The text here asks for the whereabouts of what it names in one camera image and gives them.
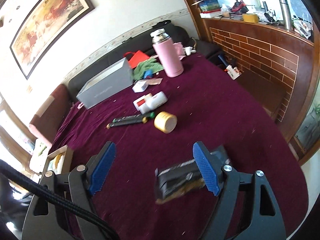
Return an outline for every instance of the silver screw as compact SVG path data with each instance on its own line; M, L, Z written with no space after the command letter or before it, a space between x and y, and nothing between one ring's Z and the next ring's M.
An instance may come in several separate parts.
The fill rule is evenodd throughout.
M231 167L230 165L224 165L224 166L223 166L223 169L224 169L225 171L232 171L232 167Z
M263 177L263 175L264 175L263 171L256 171L256 174L257 174L259 177Z
M44 175L46 177L51 177L53 175L53 172L52 171L47 171Z
M77 171L84 171L85 170L85 166L84 165L79 165L77 167Z

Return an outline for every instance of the green cloth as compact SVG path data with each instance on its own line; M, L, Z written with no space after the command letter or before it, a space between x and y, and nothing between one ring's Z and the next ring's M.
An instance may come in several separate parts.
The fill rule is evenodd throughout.
M143 78L145 71L151 69L152 73L157 73L160 70L163 70L163 66L156 62L155 58L149 58L145 61L140 62L135 69L133 70L133 79L140 80Z

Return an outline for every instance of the white wall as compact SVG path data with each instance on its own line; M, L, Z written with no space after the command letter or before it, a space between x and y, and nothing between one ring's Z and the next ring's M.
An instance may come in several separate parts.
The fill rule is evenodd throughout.
M57 40L26 80L9 46L38 1L7 0L0 10L0 17L4 16L4 26L0 28L0 91L26 124L63 77L95 50L139 24L186 8L184 0L92 0L96 8ZM196 34L191 17L185 17L185 21L190 35Z
M177 26L184 28L188 32L190 37L194 37L196 39L199 38L196 27L193 23L193 20L192 20L190 14L177 17L172 20L172 23L174 25L177 25Z

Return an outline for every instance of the stainless steel bottle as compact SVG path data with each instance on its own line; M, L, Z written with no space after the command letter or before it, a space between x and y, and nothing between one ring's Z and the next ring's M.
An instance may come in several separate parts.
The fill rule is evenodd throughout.
M279 2L280 2L281 11L282 11L284 27L287 30L292 31L293 30L292 18L291 18L289 3L287 0L279 0Z

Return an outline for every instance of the black cable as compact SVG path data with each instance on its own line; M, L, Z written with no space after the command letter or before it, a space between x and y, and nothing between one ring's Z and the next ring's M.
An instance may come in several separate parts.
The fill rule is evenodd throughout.
M2 173L4 176L12 180L13 182L17 183L21 187L25 188L26 190L32 192L34 195L37 195L38 197L45 199L47 202L51 204L58 205L64 208L65 210L69 211L70 213L98 226L107 233L107 237L109 240L120 240L116 231L113 228L111 228L108 225L108 223L106 223L100 217L79 207L73 202L55 194L54 192L48 190L46 187L43 187L35 183L28 177L16 171L3 160L0 160L0 173Z

